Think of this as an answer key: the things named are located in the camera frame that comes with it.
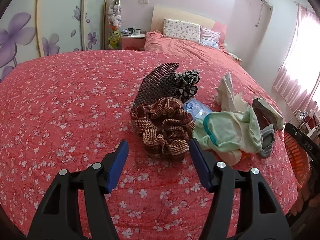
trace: red floral bedspread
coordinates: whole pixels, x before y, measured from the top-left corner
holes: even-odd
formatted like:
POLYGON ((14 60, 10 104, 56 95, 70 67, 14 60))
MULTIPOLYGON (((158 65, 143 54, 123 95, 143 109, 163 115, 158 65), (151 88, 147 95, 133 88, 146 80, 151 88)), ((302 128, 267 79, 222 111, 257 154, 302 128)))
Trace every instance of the red floral bedspread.
MULTIPOLYGON (((145 156, 129 111, 141 80, 156 66, 179 62, 178 71, 198 69, 197 99, 219 111, 215 87, 231 71, 235 93, 254 97, 243 70, 154 52, 87 51, 20 64, 0 84, 0 204, 25 234, 36 209, 62 168, 86 169, 112 152, 121 139, 130 152, 117 189, 106 200, 121 239, 198 239, 212 200, 199 183, 190 156, 181 162, 145 156)), ((264 91, 253 79, 254 86, 264 91)), ((284 213, 296 200, 296 179, 283 135, 276 134, 270 158, 252 155, 235 166, 258 167, 284 213)), ((234 234, 239 193, 234 197, 229 234, 234 234)), ((84 233, 83 194, 80 214, 84 233)))

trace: white mug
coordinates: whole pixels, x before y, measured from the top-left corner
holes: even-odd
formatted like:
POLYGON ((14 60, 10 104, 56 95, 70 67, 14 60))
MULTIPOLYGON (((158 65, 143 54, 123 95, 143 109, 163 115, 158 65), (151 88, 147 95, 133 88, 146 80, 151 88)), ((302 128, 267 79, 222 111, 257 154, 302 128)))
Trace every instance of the white mug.
POLYGON ((139 34, 140 34, 140 32, 141 32, 141 30, 140 30, 140 29, 135 29, 135 30, 133 30, 133 34, 136 34, 136 35, 139 35, 139 34))

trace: metal bolt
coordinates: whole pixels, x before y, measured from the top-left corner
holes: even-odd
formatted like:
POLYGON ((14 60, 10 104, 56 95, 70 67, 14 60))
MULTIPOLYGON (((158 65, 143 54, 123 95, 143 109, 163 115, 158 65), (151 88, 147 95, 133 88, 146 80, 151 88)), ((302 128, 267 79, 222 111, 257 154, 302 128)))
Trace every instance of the metal bolt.
POLYGON ((100 169, 101 168, 101 163, 94 163, 93 165, 92 165, 92 168, 94 168, 95 170, 97 170, 97 169, 100 169))
POLYGON ((224 162, 217 162, 217 166, 223 169, 226 167, 226 164, 224 162))
POLYGON ((63 175, 66 175, 67 172, 68 172, 68 171, 67 171, 66 169, 62 169, 62 170, 59 171, 59 174, 60 174, 61 176, 63 176, 63 175))
POLYGON ((251 172, 252 172, 253 174, 259 174, 259 173, 260 173, 260 171, 259 171, 257 168, 252 168, 252 169, 251 169, 251 172))

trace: curtain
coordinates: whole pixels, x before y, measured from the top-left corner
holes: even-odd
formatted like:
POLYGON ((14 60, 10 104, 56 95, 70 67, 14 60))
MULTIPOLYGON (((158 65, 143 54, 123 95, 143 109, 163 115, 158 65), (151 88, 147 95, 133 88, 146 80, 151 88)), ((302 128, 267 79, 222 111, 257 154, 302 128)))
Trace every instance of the curtain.
POLYGON ((287 56, 273 87, 290 109, 318 110, 320 104, 320 20, 298 5, 297 25, 287 56))

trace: wooden headboard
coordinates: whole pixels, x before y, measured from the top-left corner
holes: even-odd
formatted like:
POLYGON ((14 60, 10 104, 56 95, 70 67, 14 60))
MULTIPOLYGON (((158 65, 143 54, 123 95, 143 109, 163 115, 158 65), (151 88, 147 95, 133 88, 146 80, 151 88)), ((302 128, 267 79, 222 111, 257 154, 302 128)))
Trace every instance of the wooden headboard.
POLYGON ((179 20, 191 23, 197 23, 203 25, 205 28, 211 30, 214 26, 215 21, 205 18, 203 16, 189 13, 186 11, 181 11, 177 9, 154 6, 153 8, 153 16, 151 22, 151 31, 154 32, 156 30, 163 33, 163 21, 164 19, 172 19, 179 20))

